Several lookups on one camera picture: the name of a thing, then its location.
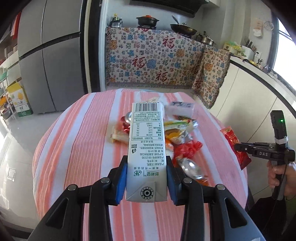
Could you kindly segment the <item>crushed orange soda can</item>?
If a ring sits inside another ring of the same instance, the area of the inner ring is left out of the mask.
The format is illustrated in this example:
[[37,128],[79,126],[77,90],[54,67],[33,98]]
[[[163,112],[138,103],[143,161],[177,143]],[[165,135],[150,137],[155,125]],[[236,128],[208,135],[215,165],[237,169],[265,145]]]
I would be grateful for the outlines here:
[[178,165],[181,167],[185,175],[200,184],[208,185],[208,180],[203,174],[201,168],[189,158],[181,158],[177,160]]

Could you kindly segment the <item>red plastic bag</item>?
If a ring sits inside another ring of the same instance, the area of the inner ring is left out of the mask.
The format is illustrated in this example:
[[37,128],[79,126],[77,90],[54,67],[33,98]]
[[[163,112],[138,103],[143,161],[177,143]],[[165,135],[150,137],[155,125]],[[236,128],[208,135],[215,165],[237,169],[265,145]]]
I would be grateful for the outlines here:
[[184,144],[174,146],[174,158],[172,163],[175,167],[178,166],[178,161],[182,158],[193,159],[196,152],[203,147],[200,141],[189,141]]

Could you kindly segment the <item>green yellow snack bag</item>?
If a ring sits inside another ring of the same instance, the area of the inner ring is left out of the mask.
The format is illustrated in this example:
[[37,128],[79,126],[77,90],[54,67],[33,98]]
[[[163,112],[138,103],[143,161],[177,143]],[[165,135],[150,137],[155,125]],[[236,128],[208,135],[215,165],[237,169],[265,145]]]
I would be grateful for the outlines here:
[[192,132],[198,127],[196,120],[170,120],[164,122],[165,137],[175,145],[193,140]]

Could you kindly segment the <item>white milk carton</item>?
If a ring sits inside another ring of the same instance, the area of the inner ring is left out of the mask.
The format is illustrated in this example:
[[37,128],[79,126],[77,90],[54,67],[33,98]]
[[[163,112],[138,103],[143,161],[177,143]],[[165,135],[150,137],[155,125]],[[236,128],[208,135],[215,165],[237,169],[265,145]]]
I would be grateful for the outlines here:
[[125,198],[132,202],[167,200],[164,114],[160,102],[132,104]]

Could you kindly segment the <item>beige bread wrapper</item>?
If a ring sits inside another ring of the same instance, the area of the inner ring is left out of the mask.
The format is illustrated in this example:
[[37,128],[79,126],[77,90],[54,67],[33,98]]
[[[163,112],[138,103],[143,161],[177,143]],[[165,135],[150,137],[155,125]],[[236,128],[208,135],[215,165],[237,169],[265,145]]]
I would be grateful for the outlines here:
[[110,135],[111,142],[121,142],[128,144],[129,142],[129,134],[124,131],[118,130],[115,126],[112,127],[111,135]]

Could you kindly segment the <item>crushed red soda can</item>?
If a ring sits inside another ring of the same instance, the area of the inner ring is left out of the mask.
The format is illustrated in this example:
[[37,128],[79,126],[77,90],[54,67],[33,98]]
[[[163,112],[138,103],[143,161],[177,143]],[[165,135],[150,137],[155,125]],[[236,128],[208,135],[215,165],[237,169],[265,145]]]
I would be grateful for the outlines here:
[[122,116],[120,121],[122,122],[122,130],[127,134],[130,133],[130,123],[132,120],[132,113],[128,112],[125,116]]

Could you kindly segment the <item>pink striped tablecloth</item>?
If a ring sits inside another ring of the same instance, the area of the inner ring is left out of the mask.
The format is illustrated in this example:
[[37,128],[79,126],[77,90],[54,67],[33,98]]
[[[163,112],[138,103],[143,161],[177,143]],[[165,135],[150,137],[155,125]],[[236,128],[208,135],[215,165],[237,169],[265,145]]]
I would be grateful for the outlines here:
[[164,137],[158,123],[139,117],[132,129],[131,143],[111,140],[122,129],[123,116],[134,104],[155,98],[157,102],[192,103],[182,92],[157,93],[129,89],[86,94],[67,108],[41,138],[33,158],[33,188],[37,211],[43,217],[70,185],[94,184],[106,177],[128,156],[128,187],[140,201],[121,201],[109,209],[114,240],[179,240],[184,207],[167,199],[156,201],[157,185],[142,182],[164,170]]

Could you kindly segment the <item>clear plastic wrapper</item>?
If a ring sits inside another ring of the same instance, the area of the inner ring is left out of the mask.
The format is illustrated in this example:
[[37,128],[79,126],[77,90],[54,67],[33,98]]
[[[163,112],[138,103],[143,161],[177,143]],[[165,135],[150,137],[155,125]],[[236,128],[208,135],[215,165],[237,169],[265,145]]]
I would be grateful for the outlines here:
[[168,115],[185,116],[191,118],[194,113],[194,104],[182,101],[172,101],[165,106]]

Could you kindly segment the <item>patterned cloth side piece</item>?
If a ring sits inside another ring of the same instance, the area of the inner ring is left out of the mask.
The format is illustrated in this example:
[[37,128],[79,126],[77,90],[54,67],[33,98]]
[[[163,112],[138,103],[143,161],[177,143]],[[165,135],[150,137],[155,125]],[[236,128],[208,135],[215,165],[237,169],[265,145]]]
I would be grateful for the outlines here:
[[205,46],[200,67],[192,85],[192,93],[207,109],[211,109],[219,95],[230,66],[230,52]]

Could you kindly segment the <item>knife block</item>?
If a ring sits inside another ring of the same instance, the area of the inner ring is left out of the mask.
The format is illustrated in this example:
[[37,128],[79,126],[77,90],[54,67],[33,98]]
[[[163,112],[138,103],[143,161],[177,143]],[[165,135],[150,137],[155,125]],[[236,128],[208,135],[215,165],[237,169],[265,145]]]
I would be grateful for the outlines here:
[[250,39],[247,39],[247,41],[245,42],[244,45],[241,46],[242,51],[241,51],[241,57],[243,59],[247,59],[247,60],[253,60],[254,58],[254,47],[252,44],[252,41],[250,41]]

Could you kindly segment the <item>steel pot with lid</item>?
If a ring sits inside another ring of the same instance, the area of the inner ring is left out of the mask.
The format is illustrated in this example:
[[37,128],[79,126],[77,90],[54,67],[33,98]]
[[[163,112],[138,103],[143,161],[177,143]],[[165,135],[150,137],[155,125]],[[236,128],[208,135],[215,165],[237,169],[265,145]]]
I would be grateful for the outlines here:
[[201,42],[203,44],[214,46],[216,43],[206,34],[206,31],[203,32],[203,34],[198,34],[196,36],[196,40],[198,42]]

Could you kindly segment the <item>storage rack shelf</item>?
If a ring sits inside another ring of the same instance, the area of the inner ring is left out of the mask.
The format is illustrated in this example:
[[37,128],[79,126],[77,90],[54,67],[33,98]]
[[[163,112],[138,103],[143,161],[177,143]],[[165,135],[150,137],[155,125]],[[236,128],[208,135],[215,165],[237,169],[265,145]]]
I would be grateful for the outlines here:
[[16,109],[8,92],[8,71],[1,67],[1,117],[6,123],[10,118],[15,119]]

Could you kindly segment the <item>yellow green cardboard box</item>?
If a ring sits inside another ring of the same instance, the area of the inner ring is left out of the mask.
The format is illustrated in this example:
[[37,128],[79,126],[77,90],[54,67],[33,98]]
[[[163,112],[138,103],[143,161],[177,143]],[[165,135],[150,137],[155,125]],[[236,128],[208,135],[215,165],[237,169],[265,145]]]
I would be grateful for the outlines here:
[[19,117],[33,114],[25,90],[19,82],[9,85],[7,91]]

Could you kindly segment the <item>black wok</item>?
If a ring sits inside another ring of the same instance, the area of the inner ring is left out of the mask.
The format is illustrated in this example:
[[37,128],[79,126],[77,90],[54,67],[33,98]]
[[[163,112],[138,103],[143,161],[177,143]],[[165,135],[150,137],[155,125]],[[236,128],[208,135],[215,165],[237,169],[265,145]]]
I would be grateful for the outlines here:
[[176,22],[176,24],[170,24],[170,27],[175,33],[186,35],[189,37],[192,37],[197,33],[197,30],[188,27],[186,23],[179,24],[177,18],[175,18],[173,15],[172,18]]

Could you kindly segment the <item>patterned fu cloth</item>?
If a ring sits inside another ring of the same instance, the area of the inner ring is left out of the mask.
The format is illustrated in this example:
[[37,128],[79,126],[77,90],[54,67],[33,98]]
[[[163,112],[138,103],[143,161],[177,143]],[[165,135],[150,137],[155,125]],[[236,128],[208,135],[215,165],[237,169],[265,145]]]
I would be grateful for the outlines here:
[[106,84],[190,89],[205,47],[171,31],[108,27]]

